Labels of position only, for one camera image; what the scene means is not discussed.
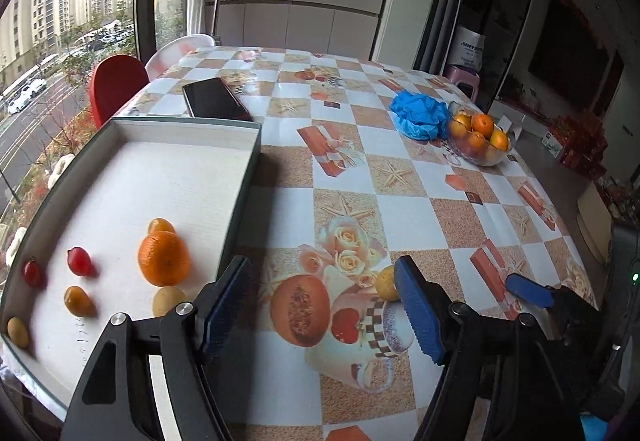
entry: glass bowl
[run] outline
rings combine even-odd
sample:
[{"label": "glass bowl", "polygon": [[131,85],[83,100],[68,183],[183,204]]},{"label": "glass bowl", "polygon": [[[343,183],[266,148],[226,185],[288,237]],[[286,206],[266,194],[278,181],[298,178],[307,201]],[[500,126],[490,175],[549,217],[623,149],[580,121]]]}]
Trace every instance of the glass bowl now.
[{"label": "glass bowl", "polygon": [[[482,114],[478,109],[469,105],[461,105],[455,101],[449,103],[449,112],[452,117],[460,111],[465,112],[469,116]],[[479,141],[478,136],[468,130],[466,130],[464,134],[460,134],[460,132],[453,133],[449,127],[447,134],[447,141],[449,142],[451,150],[469,161],[469,163],[478,166],[495,166],[500,163],[500,161],[511,152],[513,142],[515,141],[513,132],[508,133],[507,140],[509,141],[509,146],[507,150],[500,150],[499,148],[495,148],[487,140],[484,140],[484,142]]]}]

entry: television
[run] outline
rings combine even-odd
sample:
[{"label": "television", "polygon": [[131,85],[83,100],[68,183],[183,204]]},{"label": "television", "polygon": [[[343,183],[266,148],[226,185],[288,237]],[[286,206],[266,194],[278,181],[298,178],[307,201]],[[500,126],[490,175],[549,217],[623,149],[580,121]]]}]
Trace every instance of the television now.
[{"label": "television", "polygon": [[545,25],[540,33],[536,51],[529,64],[529,72],[578,112],[590,106],[597,94],[609,55],[598,48],[586,26],[560,0],[550,0]]}]

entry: red grape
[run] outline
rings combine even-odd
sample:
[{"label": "red grape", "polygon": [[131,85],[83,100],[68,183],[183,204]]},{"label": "red grape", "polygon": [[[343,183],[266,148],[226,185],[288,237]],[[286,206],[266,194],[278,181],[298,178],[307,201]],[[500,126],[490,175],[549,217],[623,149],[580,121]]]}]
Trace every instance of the red grape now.
[{"label": "red grape", "polygon": [[44,284],[44,274],[35,259],[25,262],[22,266],[22,277],[31,287],[40,287]]},{"label": "red grape", "polygon": [[94,270],[91,257],[79,246],[73,247],[66,252],[66,263],[69,269],[78,277],[87,277]]},{"label": "red grape", "polygon": [[357,310],[350,307],[340,309],[332,319],[331,334],[343,344],[354,344],[360,336],[359,321],[360,314]]}]

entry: smartphone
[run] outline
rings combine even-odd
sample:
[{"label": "smartphone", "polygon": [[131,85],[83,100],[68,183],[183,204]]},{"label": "smartphone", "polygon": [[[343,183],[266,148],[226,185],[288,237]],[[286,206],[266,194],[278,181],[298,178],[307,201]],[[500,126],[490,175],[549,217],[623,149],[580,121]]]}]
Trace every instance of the smartphone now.
[{"label": "smartphone", "polygon": [[220,78],[185,85],[182,91],[193,117],[253,121],[249,111]]}]

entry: plastic stool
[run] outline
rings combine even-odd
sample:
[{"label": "plastic stool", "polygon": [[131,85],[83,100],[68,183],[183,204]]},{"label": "plastic stool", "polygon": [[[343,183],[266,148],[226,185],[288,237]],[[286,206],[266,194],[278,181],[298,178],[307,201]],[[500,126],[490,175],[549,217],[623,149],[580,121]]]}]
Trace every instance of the plastic stool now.
[{"label": "plastic stool", "polygon": [[465,84],[471,87],[473,89],[471,93],[471,101],[476,103],[476,99],[478,99],[478,92],[480,90],[480,76],[478,76],[476,72],[471,72],[458,66],[447,66],[447,68],[444,69],[444,77],[456,87],[460,84]]}]

